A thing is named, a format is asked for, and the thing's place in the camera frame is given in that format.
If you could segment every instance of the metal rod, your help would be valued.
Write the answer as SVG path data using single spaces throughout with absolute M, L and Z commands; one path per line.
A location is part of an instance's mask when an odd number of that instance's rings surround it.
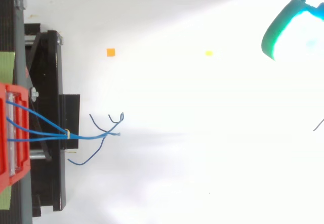
M 25 46 L 32 46 L 36 38 L 36 35 L 25 35 Z
M 46 159 L 44 151 L 42 149 L 30 150 L 30 159 L 31 160 L 42 160 Z

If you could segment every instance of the black metal frame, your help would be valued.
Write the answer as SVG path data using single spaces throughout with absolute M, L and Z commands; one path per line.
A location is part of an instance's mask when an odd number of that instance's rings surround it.
M 39 92 L 33 108 L 62 128 L 78 134 L 79 95 L 64 95 L 62 87 L 60 34 L 40 32 L 40 26 L 25 24 L 28 35 L 35 35 L 32 46 L 26 46 L 27 68 L 33 86 Z M 59 133 L 50 125 L 34 118 L 30 128 Z M 33 216 L 41 215 L 41 206 L 53 206 L 54 211 L 65 207 L 65 149 L 77 149 L 78 140 L 55 140 L 31 145 L 42 149 L 46 158 L 31 161 Z

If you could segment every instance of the small square sticker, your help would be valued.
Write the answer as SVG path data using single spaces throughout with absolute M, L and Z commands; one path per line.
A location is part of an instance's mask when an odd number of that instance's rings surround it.
M 107 49 L 107 56 L 114 57 L 116 55 L 115 49 Z

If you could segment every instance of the red plastic bracket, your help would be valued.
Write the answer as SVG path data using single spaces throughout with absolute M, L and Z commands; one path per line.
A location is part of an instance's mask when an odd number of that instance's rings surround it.
M 17 142 L 17 169 L 15 175 L 9 175 L 7 120 L 6 120 L 6 93 L 14 93 L 17 104 L 28 108 L 28 90 L 17 85 L 0 83 L 0 192 L 21 180 L 30 171 L 29 142 Z M 28 111 L 15 108 L 15 122 L 29 129 Z M 29 133 L 16 129 L 16 139 L 29 139 Z

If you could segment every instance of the metal bolt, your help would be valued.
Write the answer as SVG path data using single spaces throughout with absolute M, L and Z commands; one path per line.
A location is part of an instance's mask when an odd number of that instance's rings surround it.
M 15 7 L 19 10 L 25 10 L 27 8 L 27 0 L 15 0 Z
M 64 45 L 64 38 L 62 36 L 60 36 L 60 35 L 57 37 L 57 44 L 59 46 Z
M 32 87 L 30 90 L 30 97 L 33 102 L 39 97 L 39 93 L 36 91 L 36 88 Z

